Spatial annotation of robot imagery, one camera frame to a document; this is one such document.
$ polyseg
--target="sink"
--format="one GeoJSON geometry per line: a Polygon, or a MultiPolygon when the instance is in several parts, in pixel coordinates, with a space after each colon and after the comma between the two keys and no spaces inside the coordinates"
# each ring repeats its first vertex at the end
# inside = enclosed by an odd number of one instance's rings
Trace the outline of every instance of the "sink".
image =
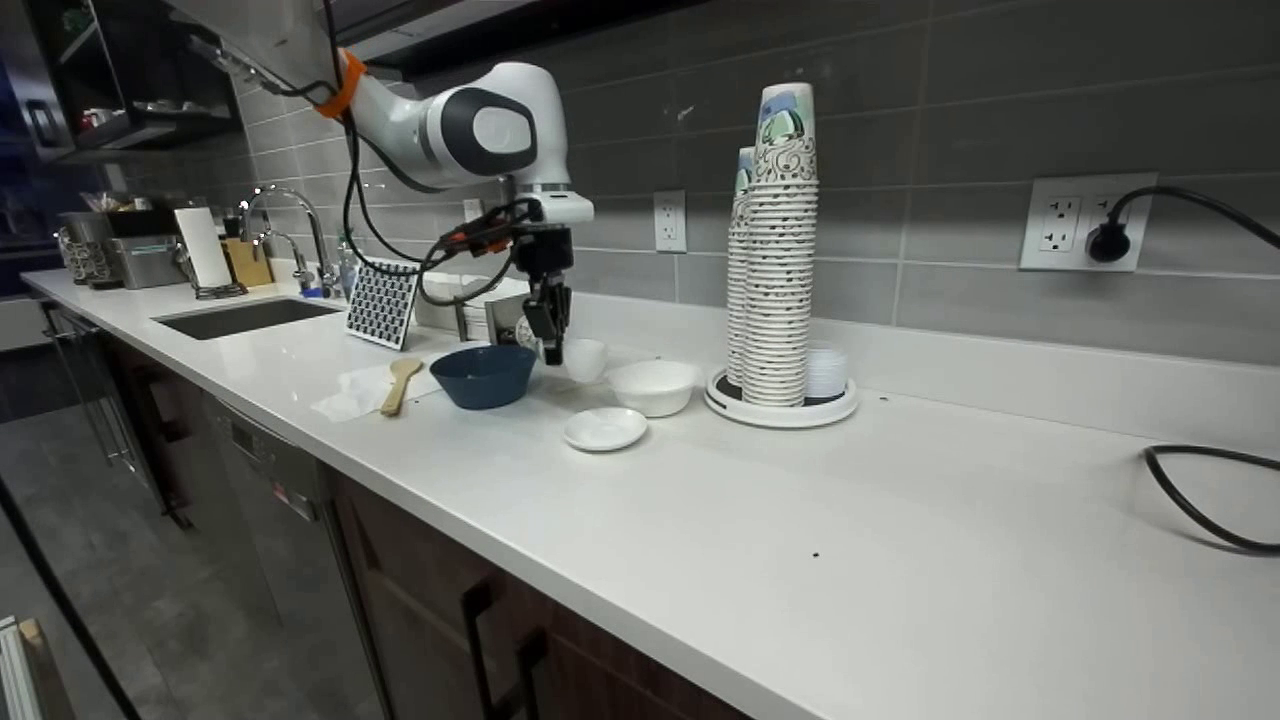
{"type": "Polygon", "coordinates": [[[328,317],[335,309],[328,305],[303,305],[303,298],[269,298],[269,305],[238,305],[222,310],[197,310],[197,317],[157,317],[166,326],[175,326],[197,340],[217,340],[217,335],[242,335],[271,323],[295,323],[311,317],[328,317]]]}

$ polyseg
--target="faucet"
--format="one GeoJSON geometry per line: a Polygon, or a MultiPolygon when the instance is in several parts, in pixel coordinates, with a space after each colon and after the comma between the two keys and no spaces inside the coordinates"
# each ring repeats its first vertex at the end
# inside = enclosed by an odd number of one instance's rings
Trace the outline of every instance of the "faucet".
{"type": "Polygon", "coordinates": [[[291,189],[286,189],[286,185],[257,185],[250,209],[259,213],[259,217],[269,217],[265,203],[269,203],[271,196],[286,196],[286,199],[291,199],[291,203],[300,203],[300,209],[308,213],[311,247],[316,247],[316,282],[319,282],[319,297],[340,297],[340,282],[335,282],[335,274],[332,274],[332,267],[328,267],[328,254],[326,254],[326,230],[319,230],[319,213],[316,213],[316,203],[311,203],[303,190],[291,190],[291,189]]]}

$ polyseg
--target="blue bowl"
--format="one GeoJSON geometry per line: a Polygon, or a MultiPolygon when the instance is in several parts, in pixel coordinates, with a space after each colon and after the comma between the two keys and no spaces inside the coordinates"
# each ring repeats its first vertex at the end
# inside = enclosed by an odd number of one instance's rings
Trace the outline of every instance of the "blue bowl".
{"type": "Polygon", "coordinates": [[[520,344],[494,344],[439,355],[431,364],[438,383],[450,393],[456,409],[505,409],[527,393],[536,353],[520,344]]]}

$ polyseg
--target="plug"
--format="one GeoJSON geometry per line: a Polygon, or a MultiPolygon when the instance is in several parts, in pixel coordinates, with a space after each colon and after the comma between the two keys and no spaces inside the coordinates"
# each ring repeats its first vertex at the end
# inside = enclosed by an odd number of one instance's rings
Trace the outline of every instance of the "plug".
{"type": "Polygon", "coordinates": [[[1098,230],[1089,230],[1089,258],[1117,263],[1133,253],[1133,239],[1122,220],[1105,220],[1098,230]]]}

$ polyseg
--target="kitchen counter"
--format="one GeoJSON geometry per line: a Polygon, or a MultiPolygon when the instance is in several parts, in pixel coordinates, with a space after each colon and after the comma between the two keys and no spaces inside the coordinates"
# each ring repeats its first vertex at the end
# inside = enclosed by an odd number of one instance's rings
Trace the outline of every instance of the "kitchen counter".
{"type": "MultiPolygon", "coordinates": [[[[626,454],[581,454],[559,425],[606,394],[551,371],[505,411],[456,411],[427,386],[403,421],[335,414],[348,378],[393,358],[348,340],[345,317],[201,344],[157,323],[214,309],[190,289],[30,282],[749,714],[1280,707],[1280,564],[1202,544],[1137,465],[1152,434],[1269,445],[1273,368],[820,323],[856,335],[856,421],[785,434],[693,409],[626,454]],[[1074,386],[1002,368],[1009,355],[1077,368],[1074,386]],[[1188,383],[1176,411],[1152,400],[1169,378],[1188,383]]],[[[710,309],[576,298],[576,331],[704,364],[720,323],[710,309]]],[[[431,358],[451,340],[431,331],[413,353],[431,358]]]]}

